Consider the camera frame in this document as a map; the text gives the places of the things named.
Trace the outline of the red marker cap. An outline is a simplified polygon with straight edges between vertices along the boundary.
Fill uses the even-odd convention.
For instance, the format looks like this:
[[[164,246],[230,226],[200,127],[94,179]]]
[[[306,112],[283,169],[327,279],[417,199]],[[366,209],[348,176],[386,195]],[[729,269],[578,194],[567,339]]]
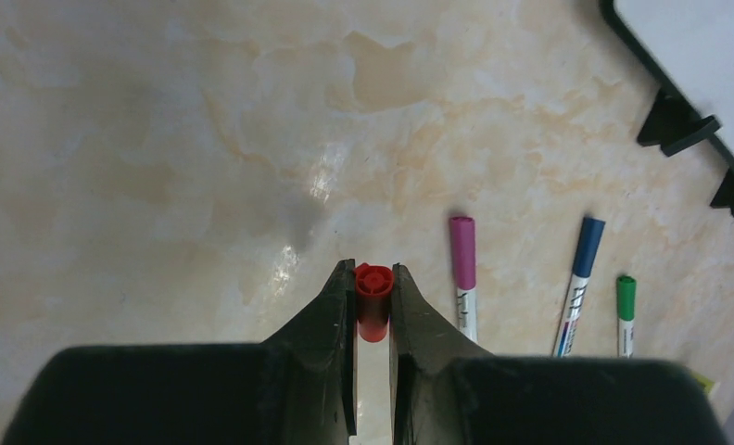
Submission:
[[[388,267],[363,263],[354,275],[359,334],[367,342],[380,342],[388,332],[394,274]]]

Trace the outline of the blue capped marker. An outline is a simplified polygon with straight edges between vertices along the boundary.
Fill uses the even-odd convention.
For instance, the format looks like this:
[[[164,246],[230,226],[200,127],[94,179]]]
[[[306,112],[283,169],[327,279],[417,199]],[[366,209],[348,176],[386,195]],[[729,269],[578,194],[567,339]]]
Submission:
[[[605,221],[591,216],[583,218],[576,245],[561,321],[556,336],[553,357],[566,357],[572,352],[576,328],[581,317],[588,282],[601,242]]]

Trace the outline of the green capped marker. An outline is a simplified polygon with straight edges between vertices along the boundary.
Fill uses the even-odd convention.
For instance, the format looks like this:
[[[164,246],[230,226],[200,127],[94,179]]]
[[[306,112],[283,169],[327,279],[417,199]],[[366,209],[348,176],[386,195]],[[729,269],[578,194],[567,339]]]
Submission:
[[[634,352],[636,287],[637,281],[631,276],[622,275],[616,279],[617,351],[622,358],[631,358]]]

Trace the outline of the white whiteboard black frame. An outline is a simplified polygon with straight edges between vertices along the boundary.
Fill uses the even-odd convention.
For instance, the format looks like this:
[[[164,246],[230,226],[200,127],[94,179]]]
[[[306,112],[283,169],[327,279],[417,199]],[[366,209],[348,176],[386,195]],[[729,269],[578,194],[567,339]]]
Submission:
[[[734,1],[601,1],[659,90],[636,141],[667,157],[708,142],[728,170],[710,203],[734,217]]]

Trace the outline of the pink capped marker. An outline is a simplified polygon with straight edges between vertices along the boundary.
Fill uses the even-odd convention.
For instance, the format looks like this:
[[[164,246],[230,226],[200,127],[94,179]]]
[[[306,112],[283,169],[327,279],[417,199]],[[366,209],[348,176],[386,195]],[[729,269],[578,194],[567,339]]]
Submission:
[[[467,216],[451,217],[449,238],[458,327],[466,337],[477,343],[475,220]]]

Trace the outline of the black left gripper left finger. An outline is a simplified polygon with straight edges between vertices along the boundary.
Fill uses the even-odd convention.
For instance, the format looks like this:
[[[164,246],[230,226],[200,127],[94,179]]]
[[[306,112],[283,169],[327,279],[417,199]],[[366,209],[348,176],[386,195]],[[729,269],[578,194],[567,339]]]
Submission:
[[[355,263],[259,343],[56,354],[6,444],[345,444],[356,433]]]

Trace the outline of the green lego brick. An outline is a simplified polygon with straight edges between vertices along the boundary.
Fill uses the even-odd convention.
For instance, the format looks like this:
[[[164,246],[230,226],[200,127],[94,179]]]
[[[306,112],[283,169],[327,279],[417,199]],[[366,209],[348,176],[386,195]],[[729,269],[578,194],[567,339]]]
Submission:
[[[711,398],[712,393],[718,388],[718,383],[714,381],[713,379],[705,375],[702,375],[700,373],[692,371],[691,374],[694,377],[694,379],[696,380],[696,382],[698,383],[698,385],[702,388],[702,391],[704,392],[704,394],[708,398]]]

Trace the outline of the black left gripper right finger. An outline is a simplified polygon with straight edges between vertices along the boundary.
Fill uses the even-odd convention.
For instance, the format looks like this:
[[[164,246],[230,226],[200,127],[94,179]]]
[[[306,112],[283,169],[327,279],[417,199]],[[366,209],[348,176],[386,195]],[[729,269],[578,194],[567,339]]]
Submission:
[[[656,360],[499,356],[476,345],[396,264],[396,444],[723,444],[690,372]]]

